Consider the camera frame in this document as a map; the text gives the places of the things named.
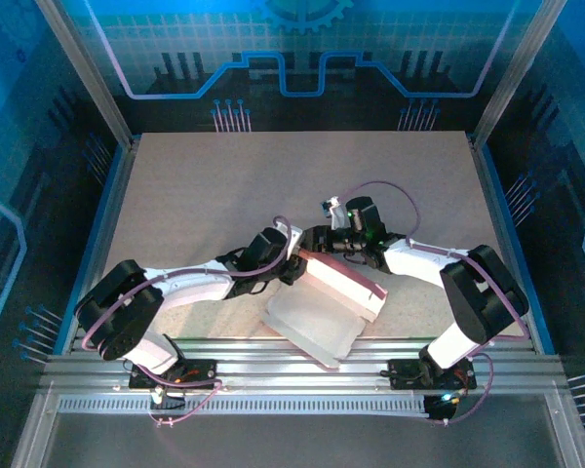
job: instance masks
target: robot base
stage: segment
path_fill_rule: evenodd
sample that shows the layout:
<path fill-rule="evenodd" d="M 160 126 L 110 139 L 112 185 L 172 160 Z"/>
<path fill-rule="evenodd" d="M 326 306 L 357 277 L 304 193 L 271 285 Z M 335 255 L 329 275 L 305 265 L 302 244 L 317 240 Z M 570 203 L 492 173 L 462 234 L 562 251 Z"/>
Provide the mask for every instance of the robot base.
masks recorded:
<path fill-rule="evenodd" d="M 430 377 L 430 372 L 421 366 L 418 359 L 392 359 L 382 377 L 390 379 L 393 390 L 469 390 L 477 388 L 477 379 L 472 363 L 462 359 L 440 375 Z"/>
<path fill-rule="evenodd" d="M 161 375 L 161 378 L 172 382 L 196 382 L 216 377 L 216 361 L 214 359 L 179 359 L 174 366 Z M 159 385 L 143 371 L 133 366 L 128 386 L 131 390 L 152 390 Z M 213 384 L 193 388 L 213 389 Z"/>

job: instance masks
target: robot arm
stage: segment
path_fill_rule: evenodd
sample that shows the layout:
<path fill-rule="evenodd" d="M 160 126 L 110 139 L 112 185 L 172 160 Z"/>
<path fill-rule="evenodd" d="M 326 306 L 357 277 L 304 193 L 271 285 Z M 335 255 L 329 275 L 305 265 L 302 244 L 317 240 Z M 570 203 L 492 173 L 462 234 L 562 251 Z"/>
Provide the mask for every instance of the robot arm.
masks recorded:
<path fill-rule="evenodd" d="M 483 269 L 518 316 L 528 311 L 527 297 L 496 252 L 488 246 L 472 251 L 447 250 L 389 233 L 370 197 L 358 197 L 342 212 L 335 198 L 324 203 L 331 226 L 316 226 L 303 241 L 306 249 L 360 254 L 364 264 L 388 274 L 408 275 L 443 288 L 455 322 L 420 352 L 420 367 L 427 386 L 461 360 L 471 356 L 513 321 L 514 317 Z M 349 219 L 345 227 L 343 219 Z"/>
<path fill-rule="evenodd" d="M 279 222 L 256 235 L 247 248 L 189 268 L 143 269 L 134 260 L 122 261 L 76 307 L 76 318 L 88 332 L 84 346 L 90 339 L 105 361 L 129 359 L 158 375 L 181 367 L 182 356 L 173 342 L 149 330 L 154 317 L 180 305 L 252 293 L 274 279 L 294 281 L 303 273 L 303 261 L 293 255 L 301 234 L 292 226 L 287 242 L 288 227 Z M 131 293 L 139 285 L 144 287 Z M 97 325 L 118 301 L 121 305 Z"/>
<path fill-rule="evenodd" d="M 438 379 L 514 320 L 477 268 L 485 270 L 518 315 L 527 312 L 524 293 L 490 247 L 447 251 L 389 233 L 370 197 L 349 201 L 346 213 L 337 199 L 327 201 L 324 208 L 332 217 L 331 226 L 303 232 L 292 227 L 284 255 L 288 228 L 280 223 L 264 229 L 246 249 L 196 267 L 155 270 L 140 268 L 133 260 L 123 261 L 79 302 L 76 316 L 104 360 L 130 359 L 174 379 L 182 373 L 183 358 L 172 341 L 148 330 L 157 313 L 200 300 L 252 293 L 274 279 L 291 284 L 307 264 L 299 256 L 299 247 L 314 253 L 360 254 L 372 268 L 409 275 L 447 293 L 455 322 L 419 355 L 422 382 L 433 388 Z M 138 285 L 142 288 L 130 294 Z M 119 300 L 124 295 L 129 298 Z M 118 302 L 121 305 L 109 314 Z"/>

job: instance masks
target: cable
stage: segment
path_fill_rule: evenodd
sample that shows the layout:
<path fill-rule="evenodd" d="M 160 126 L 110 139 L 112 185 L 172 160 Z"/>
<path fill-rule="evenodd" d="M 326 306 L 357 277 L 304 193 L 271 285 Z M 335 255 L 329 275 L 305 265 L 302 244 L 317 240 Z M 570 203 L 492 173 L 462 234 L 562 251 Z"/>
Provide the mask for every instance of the cable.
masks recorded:
<path fill-rule="evenodd" d="M 412 205 L 414 211 L 416 212 L 416 224 L 414 225 L 413 229 L 406 235 L 406 243 L 410 248 L 417 249 L 419 251 L 428 252 L 430 254 L 448 255 L 448 256 L 452 256 L 453 258 L 464 260 L 466 263 L 468 263 L 470 266 L 472 266 L 484 278 L 484 280 L 486 280 L 487 284 L 492 288 L 494 293 L 498 296 L 498 298 L 500 299 L 502 304 L 505 306 L 505 308 L 507 309 L 509 314 L 512 316 L 514 321 L 518 324 L 518 326 L 520 327 L 520 330 L 523 333 L 522 336 L 512 336 L 512 335 L 500 334 L 500 335 L 496 336 L 495 339 L 497 339 L 497 340 L 504 339 L 507 341 L 522 341 L 522 340 L 527 340 L 530 338 L 530 332 L 528 331 L 527 326 L 522 321 L 522 319 L 520 318 L 520 315 L 518 314 L 518 312 L 514 308 L 514 305 L 511 303 L 511 301 L 509 300 L 507 295 L 503 292 L 503 290 L 500 287 L 498 287 L 496 282 L 491 278 L 491 276 L 489 276 L 489 274 L 486 272 L 486 270 L 479 263 L 477 263 L 475 260 L 473 260 L 472 258 L 470 258 L 467 255 L 462 255 L 461 253 L 457 253 L 457 252 L 452 251 L 452 250 L 442 249 L 442 248 L 437 248 L 437 247 L 432 247 L 432 246 L 425 246 L 425 245 L 415 243 L 415 241 L 411 238 L 411 236 L 420 227 L 420 222 L 421 222 L 420 210 L 418 209 L 418 206 L 416 205 L 416 202 L 414 201 L 414 199 L 411 197 L 411 195 L 408 194 L 408 192 L 405 188 L 403 188 L 395 183 L 389 182 L 387 180 L 371 180 L 369 182 L 364 182 L 364 183 L 361 183 L 359 185 L 356 185 L 353 188 L 348 189 L 340 197 L 338 197 L 338 199 L 344 200 L 344 199 L 348 198 L 349 196 L 351 196 L 351 194 L 353 192 L 355 192 L 356 190 L 358 190 L 366 185 L 373 184 L 373 183 L 390 185 L 390 186 L 396 188 L 397 190 L 399 190 L 400 192 L 402 192 L 406 197 L 408 197 L 408 200 L 411 202 L 411 205 Z M 468 410 L 467 412 L 465 412 L 461 416 L 458 416 L 457 418 L 451 419 L 451 420 L 448 420 L 448 419 L 445 419 L 443 421 L 435 421 L 434 420 L 433 421 L 434 423 L 443 424 L 443 425 L 448 426 L 449 424 L 454 424 L 456 422 L 463 421 L 465 418 L 469 417 L 476 410 L 478 410 L 479 407 L 483 404 L 484 400 L 488 396 L 489 390 L 491 389 L 491 384 L 492 384 L 492 381 L 494 378 L 494 365 L 492 363 L 491 357 L 485 353 L 478 353 L 486 345 L 487 345 L 487 343 L 484 343 L 484 344 L 478 346 L 477 348 L 475 348 L 472 351 L 472 353 L 470 353 L 470 356 L 483 356 L 489 362 L 489 380 L 487 381 L 487 385 L 486 385 L 486 388 L 484 390 L 484 394 L 477 401 L 477 403 L 473 407 L 470 408 L 470 410 Z"/>
<path fill-rule="evenodd" d="M 456 424 L 460 421 L 463 421 L 467 417 L 470 417 L 471 415 L 473 415 L 481 407 L 481 405 L 484 403 L 484 401 L 486 400 L 486 398 L 489 395 L 489 390 L 491 390 L 491 384 L 494 381 L 494 364 L 491 361 L 491 357 L 489 355 L 487 355 L 486 353 L 479 353 L 479 354 L 475 355 L 474 357 L 477 358 L 479 356 L 486 358 L 487 363 L 489 364 L 489 379 L 487 380 L 486 388 L 484 389 L 484 393 L 481 396 L 481 398 L 479 398 L 479 400 L 477 400 L 477 403 L 475 403 L 475 405 L 473 407 L 468 409 L 466 412 L 464 412 L 460 416 L 455 417 L 453 419 L 442 419 L 442 420 L 431 419 L 431 422 L 433 424 L 438 424 L 438 425 L 442 425 L 442 426 L 449 426 L 452 424 Z"/>
<path fill-rule="evenodd" d="M 354 260 L 351 258 L 351 255 L 349 254 L 344 254 L 343 255 L 344 259 L 347 260 L 349 263 L 355 263 L 356 265 L 366 265 L 366 261 L 365 260 Z"/>
<path fill-rule="evenodd" d="M 502 291 L 502 289 L 500 287 L 498 287 L 496 282 L 491 278 L 491 276 L 489 276 L 489 274 L 486 272 L 486 270 L 484 269 L 483 266 L 481 266 L 479 263 L 477 263 L 475 260 L 473 260 L 472 258 L 470 258 L 467 255 L 463 255 L 463 254 L 455 252 L 455 251 L 450 251 L 448 249 L 442 249 L 439 247 L 432 247 L 432 246 L 425 246 L 423 244 L 418 244 L 414 241 L 411 241 L 410 246 L 412 249 L 428 252 L 430 254 L 448 255 L 448 256 L 452 256 L 453 258 L 464 260 L 466 263 L 468 263 L 470 266 L 472 266 L 475 270 L 477 270 L 477 273 L 479 273 L 483 277 L 483 279 L 486 280 L 487 284 L 492 288 L 494 293 L 498 296 L 500 301 L 503 303 L 503 305 L 505 306 L 505 308 L 507 309 L 509 314 L 512 316 L 514 321 L 518 324 L 518 326 L 520 327 L 520 330 L 523 333 L 522 336 L 500 334 L 500 335 L 496 336 L 494 339 L 496 339 L 496 340 L 503 339 L 506 341 L 523 341 L 523 340 L 530 338 L 530 332 L 528 331 L 527 326 L 525 325 L 523 320 L 520 318 L 520 315 L 518 314 L 518 312 L 514 308 L 514 305 L 509 300 L 509 297 L 507 297 L 507 294 L 505 294 Z M 487 343 L 479 346 L 477 349 L 475 349 L 471 353 L 471 355 L 477 353 L 486 344 Z"/>
<path fill-rule="evenodd" d="M 406 197 L 408 197 L 408 200 L 411 203 L 413 210 L 416 212 L 416 224 L 411 229 L 411 231 L 406 235 L 406 242 L 409 245 L 410 244 L 410 237 L 413 236 L 413 234 L 420 227 L 421 216 L 420 216 L 420 210 L 418 209 L 418 205 L 416 205 L 416 202 L 414 201 L 413 197 L 407 192 L 407 190 L 405 188 L 401 187 L 400 185 L 397 185 L 396 183 L 390 182 L 388 180 L 370 180 L 368 182 L 364 182 L 364 183 L 361 183 L 359 185 L 356 185 L 355 187 L 349 188 L 348 190 L 346 190 L 342 195 L 338 196 L 337 198 L 338 198 L 338 200 L 345 200 L 345 199 L 349 198 L 353 194 L 353 192 L 361 189 L 362 187 L 366 187 L 367 185 L 371 185 L 374 183 L 381 184 L 381 185 L 390 185 L 391 187 L 396 188 L 401 193 L 403 193 Z"/>
<path fill-rule="evenodd" d="M 252 271 L 211 270 L 211 269 L 207 269 L 207 268 L 192 268 L 192 267 L 180 268 L 179 270 L 172 271 L 171 273 L 159 275 L 159 276 L 152 278 L 151 280 L 144 281 L 144 282 L 136 285 L 134 288 L 132 288 L 131 290 L 126 292 L 124 295 L 122 295 L 119 299 L 117 299 L 117 301 L 113 305 L 108 307 L 106 312 L 104 312 L 99 317 L 99 319 L 97 319 L 96 322 L 93 325 L 91 325 L 91 327 L 89 328 L 87 333 L 85 333 L 85 336 L 83 338 L 82 348 L 87 350 L 87 351 L 99 350 L 99 348 L 103 344 L 103 341 L 101 341 L 99 343 L 99 345 L 97 346 L 97 348 L 95 348 L 95 346 L 89 345 L 89 341 L 91 340 L 91 337 L 108 320 L 108 318 L 111 317 L 124 304 L 124 302 L 126 300 L 132 299 L 135 295 L 137 295 L 137 293 L 139 293 L 140 291 L 144 290 L 145 288 L 147 288 L 149 286 L 155 285 L 156 283 L 160 283 L 161 281 L 165 281 L 169 278 L 174 278 L 176 276 L 189 275 L 189 274 L 211 274 L 211 275 L 230 276 L 232 278 L 247 278 L 247 277 L 262 274 L 262 273 L 270 270 L 271 268 L 274 268 L 286 256 L 288 249 L 289 249 L 289 245 L 291 244 L 291 238 L 292 238 L 292 234 L 293 234 L 292 230 L 291 230 L 291 224 L 284 216 L 279 216 L 279 215 L 275 216 L 273 218 L 273 224 L 275 224 L 278 220 L 281 221 L 286 226 L 288 235 L 286 236 L 286 244 L 282 247 L 282 250 L 277 255 L 277 258 L 275 258 L 268 265 L 263 266 L 261 268 L 258 268 L 256 270 L 252 270 Z M 80 308 L 75 311 L 75 314 L 79 314 L 79 312 L 80 312 Z"/>
<path fill-rule="evenodd" d="M 200 380 L 200 381 L 196 381 L 196 382 L 175 383 L 175 382 L 171 382 L 170 380 L 167 380 L 165 378 L 162 378 L 159 375 L 156 375 L 154 372 L 152 372 L 150 369 L 148 369 L 144 366 L 141 366 L 141 365 L 137 365 L 137 366 L 139 369 L 142 370 L 142 372 L 145 375 L 147 375 L 149 378 L 154 380 L 156 383 L 160 383 L 161 385 L 166 385 L 168 387 L 195 388 L 195 387 L 202 387 L 204 385 L 214 384 L 214 389 L 208 395 L 208 397 L 206 397 L 204 400 L 202 400 L 201 403 L 197 407 L 195 407 L 194 409 L 189 411 L 187 414 L 183 414 L 182 416 L 178 416 L 177 418 L 169 417 L 167 420 L 164 420 L 162 417 L 156 418 L 156 417 L 154 417 L 154 415 L 152 413 L 149 414 L 149 417 L 151 417 L 152 420 L 154 420 L 156 423 L 163 424 L 166 426 L 173 426 L 177 422 L 182 422 L 182 421 L 188 419 L 189 417 L 191 417 L 193 414 L 195 414 L 197 411 L 199 411 L 201 408 L 203 408 L 216 395 L 216 393 L 220 390 L 221 386 L 223 385 L 223 382 L 218 378 L 211 378 L 208 380 Z"/>

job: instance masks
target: gear graphic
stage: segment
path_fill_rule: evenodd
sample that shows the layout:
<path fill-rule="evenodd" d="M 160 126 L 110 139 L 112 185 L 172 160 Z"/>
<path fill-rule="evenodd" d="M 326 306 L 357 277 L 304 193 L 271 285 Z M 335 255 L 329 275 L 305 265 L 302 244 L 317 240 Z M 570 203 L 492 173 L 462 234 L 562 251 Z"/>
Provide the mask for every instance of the gear graphic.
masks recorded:
<path fill-rule="evenodd" d="M 38 13 L 33 0 L 0 0 L 0 27 L 19 48 L 37 33 Z"/>
<path fill-rule="evenodd" d="M 345 8 L 353 6 L 352 0 L 254 0 L 262 17 L 270 20 L 273 27 L 283 27 L 305 34 L 308 30 L 319 32 L 321 26 L 330 27 L 335 19 L 344 17 Z"/>

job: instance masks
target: beige table surface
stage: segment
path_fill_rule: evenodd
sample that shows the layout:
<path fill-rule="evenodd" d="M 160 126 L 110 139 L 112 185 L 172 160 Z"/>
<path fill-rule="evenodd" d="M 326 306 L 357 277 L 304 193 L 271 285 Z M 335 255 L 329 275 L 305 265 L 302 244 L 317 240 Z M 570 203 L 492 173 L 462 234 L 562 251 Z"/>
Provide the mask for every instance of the beige table surface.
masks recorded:
<path fill-rule="evenodd" d="M 414 239 L 442 247 L 498 251 L 484 195 L 462 132 L 145 134 L 131 173 L 106 271 L 133 258 L 143 267 L 202 263 L 246 246 L 274 215 L 307 228 L 328 224 L 320 203 L 371 179 L 401 184 L 422 224 Z M 369 195 L 389 230 L 414 223 L 408 200 L 386 186 Z M 422 337 L 452 322 L 440 288 L 362 267 L 389 291 L 365 336 Z M 173 337 L 277 335 L 260 322 L 280 287 L 159 314 L 153 328 Z"/>

